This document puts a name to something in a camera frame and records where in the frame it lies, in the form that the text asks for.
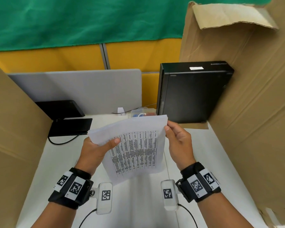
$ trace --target white desk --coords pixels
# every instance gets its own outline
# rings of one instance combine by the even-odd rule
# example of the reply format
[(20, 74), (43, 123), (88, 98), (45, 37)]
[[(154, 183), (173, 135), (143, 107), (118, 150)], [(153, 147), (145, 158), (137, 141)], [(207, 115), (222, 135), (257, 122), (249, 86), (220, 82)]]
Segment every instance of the white desk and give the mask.
[[(127, 118), (127, 116), (117, 115), (93, 115), (91, 117), (93, 118), (92, 129)], [(192, 135), (192, 144), (197, 160), (216, 175), (225, 196), (254, 227), (267, 227), (211, 127), (209, 130), (188, 129), (188, 131)], [(74, 166), (79, 158), (85, 137), (79, 136), (74, 141), (61, 146), (52, 145), (47, 141), (22, 208), (17, 228), (30, 228), (42, 213), (57, 180), (66, 170)], [(57, 137), (53, 138), (53, 142), (65, 142), (70, 138)], [(114, 186), (112, 212), (107, 215), (91, 214), (84, 221), (82, 228), (194, 227), (192, 218), (183, 208), (175, 213), (165, 211), (163, 207), (160, 182), (167, 179), (177, 181), (181, 178), (176, 164), (170, 157), (168, 147), (169, 142), (166, 139), (165, 163), (162, 172), (138, 176)], [(97, 168), (92, 180), (95, 187), (101, 182), (110, 181), (102, 165)], [(187, 203), (182, 195), (179, 195), (179, 201), (191, 211), (199, 228), (207, 227), (195, 202)], [(95, 199), (90, 199), (81, 206), (77, 211), (72, 228), (78, 228), (84, 217), (95, 208)]]

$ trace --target forearm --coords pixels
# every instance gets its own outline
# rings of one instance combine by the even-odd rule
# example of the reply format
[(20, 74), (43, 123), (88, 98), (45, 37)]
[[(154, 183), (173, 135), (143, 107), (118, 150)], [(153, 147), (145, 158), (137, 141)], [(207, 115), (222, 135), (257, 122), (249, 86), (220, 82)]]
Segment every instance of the forearm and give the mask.
[(32, 228), (71, 228), (76, 210), (56, 204), (48, 203)]
[(222, 193), (198, 203), (208, 228), (253, 228)]

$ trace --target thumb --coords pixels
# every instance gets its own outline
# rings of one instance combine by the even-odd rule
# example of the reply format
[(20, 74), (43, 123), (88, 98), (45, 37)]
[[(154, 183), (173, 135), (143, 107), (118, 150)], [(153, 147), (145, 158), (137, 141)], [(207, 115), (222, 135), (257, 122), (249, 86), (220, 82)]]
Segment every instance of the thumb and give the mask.
[(171, 128), (169, 126), (165, 126), (164, 129), (166, 131), (166, 137), (169, 139), (169, 143), (175, 143), (177, 139)]
[(117, 146), (120, 143), (120, 138), (114, 138), (110, 141), (108, 141), (106, 144), (104, 144), (103, 146), (100, 146), (98, 149), (103, 152), (106, 153), (108, 152), (110, 149), (113, 149), (115, 146)]

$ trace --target white paper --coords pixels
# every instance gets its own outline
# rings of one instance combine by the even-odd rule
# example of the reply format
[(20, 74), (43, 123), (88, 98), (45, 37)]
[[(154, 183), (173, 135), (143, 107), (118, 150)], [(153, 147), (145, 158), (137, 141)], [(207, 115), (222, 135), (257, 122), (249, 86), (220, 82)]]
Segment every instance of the white paper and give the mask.
[(162, 170), (167, 121), (167, 115), (130, 118), (88, 131), (91, 141), (98, 145), (120, 138), (102, 161), (113, 184)]

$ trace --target green curtain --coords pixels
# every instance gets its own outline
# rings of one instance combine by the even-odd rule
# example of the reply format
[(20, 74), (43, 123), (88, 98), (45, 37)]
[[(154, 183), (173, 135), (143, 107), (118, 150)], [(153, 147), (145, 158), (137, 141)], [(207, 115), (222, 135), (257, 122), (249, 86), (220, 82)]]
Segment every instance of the green curtain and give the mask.
[(0, 0), (0, 51), (181, 38), (189, 1)]

